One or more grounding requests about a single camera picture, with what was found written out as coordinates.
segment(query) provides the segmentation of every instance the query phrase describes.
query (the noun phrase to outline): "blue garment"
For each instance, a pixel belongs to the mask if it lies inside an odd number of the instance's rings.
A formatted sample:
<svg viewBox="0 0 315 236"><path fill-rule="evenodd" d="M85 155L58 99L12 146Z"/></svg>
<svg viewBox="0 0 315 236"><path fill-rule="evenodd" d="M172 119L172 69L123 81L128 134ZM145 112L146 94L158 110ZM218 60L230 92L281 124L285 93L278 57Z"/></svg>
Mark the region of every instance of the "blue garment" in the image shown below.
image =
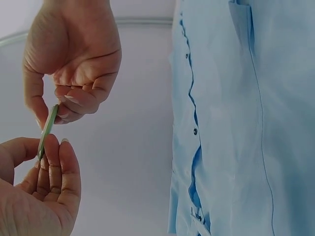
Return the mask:
<svg viewBox="0 0 315 236"><path fill-rule="evenodd" d="M178 236L315 236L315 0L180 0Z"/></svg>

